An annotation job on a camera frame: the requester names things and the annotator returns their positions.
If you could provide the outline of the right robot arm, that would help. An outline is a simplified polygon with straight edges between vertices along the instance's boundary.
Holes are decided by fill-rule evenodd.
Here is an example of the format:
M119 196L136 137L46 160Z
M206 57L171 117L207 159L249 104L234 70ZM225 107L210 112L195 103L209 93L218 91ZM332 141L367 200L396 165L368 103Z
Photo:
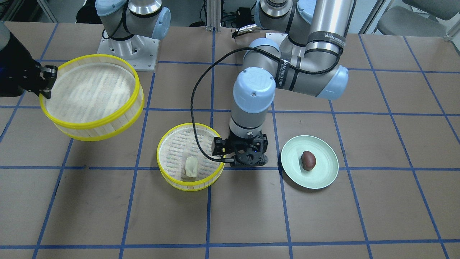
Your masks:
M159 40L170 27L170 10L160 0L97 0L95 9L105 28L99 50L128 61L140 71L154 70ZM58 68L34 60L4 24L0 31L1 97L17 97L28 91L49 99Z

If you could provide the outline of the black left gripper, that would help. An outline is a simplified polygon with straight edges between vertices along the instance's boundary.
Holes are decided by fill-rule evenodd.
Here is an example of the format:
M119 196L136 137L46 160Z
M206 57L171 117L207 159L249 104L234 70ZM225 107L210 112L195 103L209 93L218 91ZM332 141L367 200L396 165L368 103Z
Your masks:
M233 154L231 157L224 158L224 162L232 167L263 166L268 162L267 147L267 136L261 131L250 134L249 138L239 137L230 131L227 139L214 137L212 156L223 157Z

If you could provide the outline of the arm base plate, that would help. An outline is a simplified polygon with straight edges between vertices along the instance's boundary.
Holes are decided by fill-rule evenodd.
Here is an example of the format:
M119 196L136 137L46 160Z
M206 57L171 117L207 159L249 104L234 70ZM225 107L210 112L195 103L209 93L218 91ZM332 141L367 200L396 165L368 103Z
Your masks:
M266 38L275 42L282 42L287 36L288 34L284 33L266 33Z
M125 41L101 39L97 53L119 57L137 72L154 72L159 54L160 40L135 35Z

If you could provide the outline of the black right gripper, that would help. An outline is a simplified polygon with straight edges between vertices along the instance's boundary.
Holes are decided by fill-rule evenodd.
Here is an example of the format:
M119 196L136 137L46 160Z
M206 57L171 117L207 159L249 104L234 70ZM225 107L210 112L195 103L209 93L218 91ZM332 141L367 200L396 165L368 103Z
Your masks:
M8 28L0 34L0 96L17 97L28 91L50 99L58 68L35 61Z

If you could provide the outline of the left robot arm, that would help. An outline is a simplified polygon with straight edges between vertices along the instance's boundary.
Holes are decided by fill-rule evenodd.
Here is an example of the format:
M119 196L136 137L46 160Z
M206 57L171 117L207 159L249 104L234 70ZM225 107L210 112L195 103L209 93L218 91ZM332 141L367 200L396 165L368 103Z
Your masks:
M276 89L328 100L343 94L349 75L339 61L354 8L354 0L256 2L256 25L286 37L280 44L258 38L232 51L244 56L232 90L229 137L215 137L207 158L233 167L266 164L262 126Z

